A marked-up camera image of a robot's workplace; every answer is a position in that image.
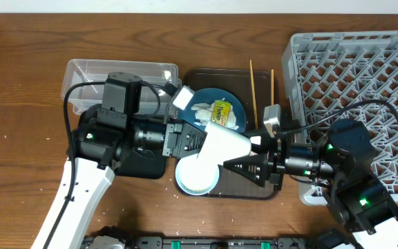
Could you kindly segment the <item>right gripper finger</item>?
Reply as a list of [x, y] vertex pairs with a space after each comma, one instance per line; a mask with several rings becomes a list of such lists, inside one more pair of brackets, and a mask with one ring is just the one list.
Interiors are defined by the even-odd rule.
[[265, 186], [268, 168], [267, 154], [243, 156], [240, 158], [227, 160], [223, 163], [223, 167], [243, 176], [259, 187]]
[[260, 154], [267, 153], [269, 149], [269, 140], [270, 140], [270, 135], [268, 134], [266, 128], [260, 128], [256, 130], [251, 130], [251, 131], [246, 131], [244, 133], [244, 136], [247, 138], [250, 138], [252, 136], [261, 136], [261, 146], [260, 146]]

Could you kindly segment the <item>white green cup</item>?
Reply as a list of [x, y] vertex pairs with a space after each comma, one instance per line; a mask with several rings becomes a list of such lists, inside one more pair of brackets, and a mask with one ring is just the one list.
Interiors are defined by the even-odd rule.
[[252, 149], [249, 138], [215, 122], [209, 122], [205, 132], [207, 135], [198, 154], [201, 163], [223, 165], [227, 160], [248, 156]]

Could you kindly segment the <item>white tissue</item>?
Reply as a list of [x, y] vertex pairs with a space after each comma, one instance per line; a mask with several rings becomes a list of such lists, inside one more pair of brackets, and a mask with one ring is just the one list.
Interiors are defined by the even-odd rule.
[[[195, 124], [199, 126], [206, 126], [211, 120], [211, 112], [214, 108], [214, 102], [212, 104], [198, 103], [191, 107], [195, 115]], [[233, 106], [231, 106], [231, 112], [229, 114], [229, 119], [226, 128], [237, 130], [239, 126], [236, 124], [237, 117], [234, 113]]]

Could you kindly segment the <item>light blue white bowl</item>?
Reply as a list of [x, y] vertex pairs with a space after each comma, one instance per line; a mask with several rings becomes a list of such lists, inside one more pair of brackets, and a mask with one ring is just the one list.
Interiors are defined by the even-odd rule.
[[181, 158], [176, 165], [178, 187], [193, 196], [208, 194], [218, 183], [220, 170], [217, 164], [198, 159], [194, 154]]

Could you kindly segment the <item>yellow green snack wrapper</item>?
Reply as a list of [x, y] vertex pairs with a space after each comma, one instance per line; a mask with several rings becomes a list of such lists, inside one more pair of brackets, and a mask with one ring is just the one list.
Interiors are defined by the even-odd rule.
[[227, 126], [229, 114], [231, 112], [231, 103], [224, 100], [216, 100], [211, 112], [211, 120], [223, 127]]

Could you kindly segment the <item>pink white cup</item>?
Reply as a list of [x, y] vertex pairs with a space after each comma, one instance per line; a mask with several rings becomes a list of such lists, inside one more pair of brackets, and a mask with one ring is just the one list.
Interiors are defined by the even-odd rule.
[[250, 151], [250, 156], [254, 156], [259, 154], [260, 152], [260, 146], [261, 146], [261, 136], [252, 136], [249, 138], [250, 143], [251, 143], [251, 151]]

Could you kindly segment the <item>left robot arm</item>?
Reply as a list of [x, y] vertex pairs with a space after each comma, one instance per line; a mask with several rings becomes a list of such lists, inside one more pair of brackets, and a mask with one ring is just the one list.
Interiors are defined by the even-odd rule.
[[161, 178], [167, 158], [198, 153], [205, 141], [205, 133], [188, 122], [140, 115], [142, 88], [158, 89], [140, 76], [112, 72], [101, 85], [102, 102], [83, 112], [75, 129], [64, 109], [68, 158], [33, 248], [78, 248], [116, 176]]

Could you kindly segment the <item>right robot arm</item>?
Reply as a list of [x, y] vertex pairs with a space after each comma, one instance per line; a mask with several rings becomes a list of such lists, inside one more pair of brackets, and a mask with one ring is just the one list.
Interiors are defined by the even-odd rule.
[[278, 190], [285, 175], [312, 185], [328, 181], [323, 197], [330, 214], [354, 239], [330, 229], [311, 240], [310, 248], [398, 248], [398, 203], [371, 171], [376, 155], [366, 126], [340, 119], [319, 146], [264, 135], [253, 156], [226, 160], [223, 167]]

